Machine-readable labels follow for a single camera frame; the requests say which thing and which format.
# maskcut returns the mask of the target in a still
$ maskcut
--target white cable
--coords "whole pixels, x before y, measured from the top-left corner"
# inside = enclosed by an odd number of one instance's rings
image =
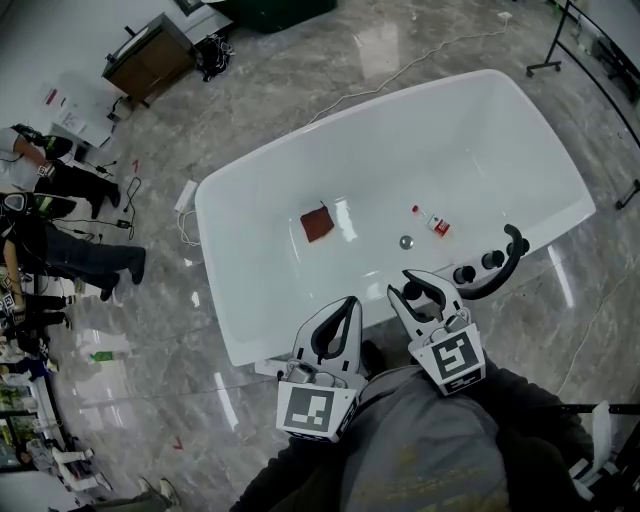
[[[633,269],[635,269],[638,258],[640,258],[640,256],[637,256],[636,259],[633,260],[633,263],[631,264],[631,269],[629,270],[629,272],[627,272],[622,277],[622,279],[620,279],[620,281],[618,281],[618,283],[613,287],[613,290],[611,290],[611,292],[604,299],[602,299],[600,306],[598,306],[598,309],[596,310],[595,315],[593,315],[593,318],[591,319],[591,321],[589,322],[589,325],[587,326],[587,330],[585,331],[584,336],[582,337],[582,341],[580,342],[580,345],[578,345],[578,349],[576,350],[576,353],[573,355],[573,359],[571,360],[571,365],[569,365],[569,369],[567,370],[567,375],[562,381],[562,385],[558,389],[556,395],[559,395],[562,392],[562,390],[564,389],[564,386],[568,382],[569,375],[571,375],[571,370],[573,370],[573,366],[576,364],[576,359],[578,358],[578,354],[580,353],[580,350],[582,350],[582,347],[584,346],[585,341],[587,341],[587,337],[589,336],[589,332],[591,331],[591,326],[596,321],[596,318],[598,318],[598,315],[600,314],[600,311],[602,311],[602,308],[604,307],[606,302],[611,298],[611,296],[614,293],[618,291],[618,288],[620,288],[620,285],[627,280],[627,277],[629,277],[629,274],[633,271]]]
[[[474,39],[476,37],[490,37],[490,36],[498,36],[500,34],[504,34],[507,31],[507,25],[508,24],[509,24],[509,19],[507,18],[507,19],[504,20],[504,27],[502,28],[502,30],[498,30],[497,32],[485,32],[485,33],[482,33],[482,34],[473,34],[473,35],[470,35],[470,36],[458,36],[458,37],[454,37],[453,39],[450,39],[448,41],[442,41],[437,48],[434,48],[433,50],[429,50],[422,57],[418,57],[417,59],[412,60],[411,62],[409,62],[409,64],[407,64],[405,67],[403,67],[395,75],[391,76],[390,78],[387,78],[384,82],[382,82],[380,84],[380,86],[377,89],[374,89],[372,91],[357,92],[355,94],[347,94],[347,95],[343,96],[338,101],[336,101],[333,105],[331,105],[330,107],[325,108],[324,110],[321,110],[315,116],[313,116],[313,119],[307,123],[307,126],[310,125],[311,123],[313,123],[316,119],[318,119],[325,112],[328,112],[332,108],[337,107],[342,102],[342,100],[346,100],[346,99],[349,99],[349,98],[357,98],[358,96],[364,96],[366,94],[379,93],[385,85],[387,85],[390,82],[393,82],[396,78],[398,78],[402,73],[404,73],[411,66],[413,66],[414,64],[416,64],[416,63],[418,63],[420,61],[423,61],[424,59],[426,59],[432,53],[436,53],[436,52],[442,50],[442,48],[444,46],[446,46],[448,44],[451,44],[451,43],[455,43],[456,41],[462,41],[463,39]]]
[[[184,230],[184,222],[185,222],[185,220],[187,219],[187,217],[189,215],[191,215],[192,213],[195,213],[195,212],[196,212],[195,210],[191,210],[191,211],[188,211],[187,213],[184,213],[184,214],[183,214],[183,212],[179,212],[178,213],[178,229],[180,230],[180,233],[181,233],[180,239],[182,240],[182,243],[185,243],[190,247],[200,247],[202,245],[200,242],[192,242],[189,239],[189,235],[187,235],[187,232]]]

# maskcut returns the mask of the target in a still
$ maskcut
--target green object on floor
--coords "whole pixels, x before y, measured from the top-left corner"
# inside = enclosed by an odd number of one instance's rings
[[[335,9],[337,0],[226,0],[210,4],[231,21],[265,34]]]
[[[94,363],[103,363],[105,361],[113,361],[113,352],[111,351],[96,352],[95,354],[89,354],[89,358]]]

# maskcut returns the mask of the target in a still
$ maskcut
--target black curved spout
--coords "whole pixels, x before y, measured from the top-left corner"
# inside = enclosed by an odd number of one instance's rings
[[[491,295],[498,288],[500,288],[511,277],[513,271],[518,266],[518,262],[524,252],[524,244],[522,241],[522,234],[515,226],[507,224],[504,227],[504,232],[511,237],[513,250],[509,255],[509,259],[504,264],[500,272],[498,272],[491,281],[478,286],[477,288],[458,288],[460,297],[466,300],[478,300]]]

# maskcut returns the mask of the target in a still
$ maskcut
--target brown cloth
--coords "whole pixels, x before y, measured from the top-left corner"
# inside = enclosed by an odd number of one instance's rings
[[[300,222],[302,222],[302,227],[307,234],[309,242],[322,238],[333,229],[331,215],[329,215],[329,210],[324,204],[322,208],[302,215]]]

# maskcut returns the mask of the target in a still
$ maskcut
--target power strip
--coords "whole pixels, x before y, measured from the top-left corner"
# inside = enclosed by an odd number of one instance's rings
[[[184,190],[182,191],[182,194],[180,194],[180,198],[175,206],[175,210],[178,213],[182,212],[186,208],[197,188],[198,184],[195,181],[187,181],[187,184],[184,186]]]

